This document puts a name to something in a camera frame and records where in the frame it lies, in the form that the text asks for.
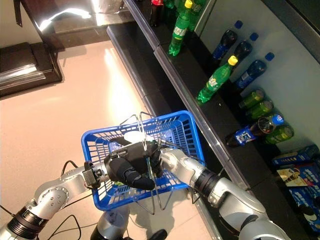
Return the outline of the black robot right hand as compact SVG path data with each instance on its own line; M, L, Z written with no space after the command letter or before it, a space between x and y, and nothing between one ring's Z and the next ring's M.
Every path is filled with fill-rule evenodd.
M121 137L114 137L109 141L111 147L109 155L104 160L122 157L127 160L140 174L148 172L146 157L149 157L151 170L156 177L163 175L160 161L161 145L149 135L144 135L140 131L129 131Z

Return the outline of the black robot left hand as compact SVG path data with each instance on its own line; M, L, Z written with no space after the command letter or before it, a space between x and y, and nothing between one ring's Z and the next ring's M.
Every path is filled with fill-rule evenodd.
M155 182L143 176L148 172L147 157L151 153L151 149L145 149L142 143L132 143L110 153L104 159L109 179L131 188L153 190Z

